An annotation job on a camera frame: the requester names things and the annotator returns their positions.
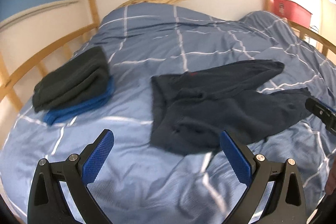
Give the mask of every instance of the blue bedsheet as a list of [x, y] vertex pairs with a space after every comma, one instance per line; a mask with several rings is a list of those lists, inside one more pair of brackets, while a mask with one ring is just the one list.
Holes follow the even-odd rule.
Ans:
[[[34, 113], [29, 101], [1, 152], [4, 189], [24, 220], [38, 160], [65, 160], [108, 128], [114, 133], [115, 145], [88, 188], [113, 223], [223, 221], [245, 185], [239, 183], [222, 152], [209, 163], [210, 154], [182, 157], [148, 145], [153, 75], [202, 70], [238, 60], [273, 59], [285, 63], [284, 72], [259, 87], [259, 92], [307, 86], [315, 97], [336, 105], [336, 67], [268, 12], [253, 12], [235, 22], [172, 5], [137, 4], [107, 15], [99, 32], [76, 55], [96, 45], [103, 47], [115, 79], [115, 94], [108, 104], [49, 127], [42, 122], [44, 113]], [[336, 137], [313, 115], [250, 145], [255, 154], [264, 154], [269, 160], [295, 159], [307, 214], [323, 195], [335, 147]], [[64, 183], [62, 187], [75, 218], [82, 221]], [[264, 205], [265, 200], [254, 220]]]

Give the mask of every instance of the wooden bed frame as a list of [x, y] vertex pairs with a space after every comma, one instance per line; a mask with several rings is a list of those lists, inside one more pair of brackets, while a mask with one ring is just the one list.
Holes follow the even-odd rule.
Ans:
[[[29, 58], [26, 62], [24, 62], [19, 68], [17, 68], [11, 75], [9, 75], [3, 58], [0, 53], [0, 102], [3, 100], [5, 96], [11, 101], [15, 109], [19, 112], [22, 108], [23, 104], [19, 97], [17, 96], [16, 92], [14, 91], [14, 85], [26, 74], [28, 73], [33, 67], [37, 67], [39, 72], [41, 73], [42, 77], [47, 75], [48, 71], [43, 63], [43, 59], [46, 58], [49, 54], [54, 52], [56, 49], [63, 47], [64, 54], [67, 59], [70, 59], [72, 56], [72, 52], [67, 45], [68, 42], [71, 40], [82, 36], [83, 42], [87, 42], [88, 36], [87, 33], [92, 29], [98, 29], [100, 24], [100, 19], [97, 12], [97, 6], [95, 0], [89, 0], [91, 15], [93, 24], [90, 24], [86, 27], [83, 27], [75, 32], [72, 32], [55, 42], [51, 43], [44, 49], [40, 50], [38, 53], [34, 54], [31, 58]], [[265, 0], [264, 9], [270, 10], [270, 0]], [[319, 34], [309, 30], [295, 22], [288, 21], [288, 24], [295, 29], [299, 33], [300, 39], [303, 39], [305, 36], [311, 37], [312, 39], [317, 40], [319, 43], [322, 44], [321, 52], [323, 55], [327, 55], [328, 50], [331, 50], [333, 53], [336, 54], [336, 46], [333, 45], [330, 41], [326, 40]]]

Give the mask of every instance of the blue gripper pad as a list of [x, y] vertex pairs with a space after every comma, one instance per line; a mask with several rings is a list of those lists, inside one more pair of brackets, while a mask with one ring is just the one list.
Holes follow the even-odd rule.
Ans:
[[114, 145], [114, 136], [109, 130], [96, 149], [91, 153], [88, 160], [83, 164], [82, 181], [84, 185], [95, 181], [101, 167]]
[[219, 140], [220, 146], [239, 182], [249, 187], [252, 182], [252, 169], [250, 164], [225, 131], [221, 133]]

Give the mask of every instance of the folded dark green garment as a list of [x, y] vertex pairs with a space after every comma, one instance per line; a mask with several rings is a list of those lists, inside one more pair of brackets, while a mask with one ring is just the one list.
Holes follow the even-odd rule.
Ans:
[[35, 112], [77, 105], [106, 91], [109, 67], [101, 47], [93, 47], [49, 73], [34, 88]]

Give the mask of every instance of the wooden bed rail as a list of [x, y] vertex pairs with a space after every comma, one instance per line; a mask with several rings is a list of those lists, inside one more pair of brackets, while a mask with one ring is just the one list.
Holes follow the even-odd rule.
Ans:
[[313, 32], [312, 30], [301, 26], [300, 24], [297, 24], [293, 21], [288, 21], [288, 24], [298, 30], [300, 32], [300, 39], [303, 39], [305, 36], [308, 36], [312, 39], [315, 39], [316, 41], [320, 42], [322, 47], [322, 54], [324, 56], [327, 56], [328, 50], [331, 50], [333, 53], [336, 54], [336, 46], [332, 44], [329, 40], [325, 39], [324, 37], [320, 36], [318, 33]]
[[80, 36], [82, 36], [83, 41], [86, 42], [88, 40], [87, 32], [97, 27], [98, 25], [93, 23], [56, 40], [55, 42], [40, 50], [38, 53], [34, 54], [25, 63], [18, 67], [11, 75], [8, 74], [3, 58], [0, 55], [0, 102], [5, 96], [7, 96], [15, 109], [19, 111], [23, 104], [13, 89], [14, 85], [35, 66], [38, 68], [42, 77], [47, 75], [48, 71], [43, 64], [43, 59], [60, 47], [63, 47], [65, 56], [70, 59], [72, 52], [70, 51], [67, 43]]

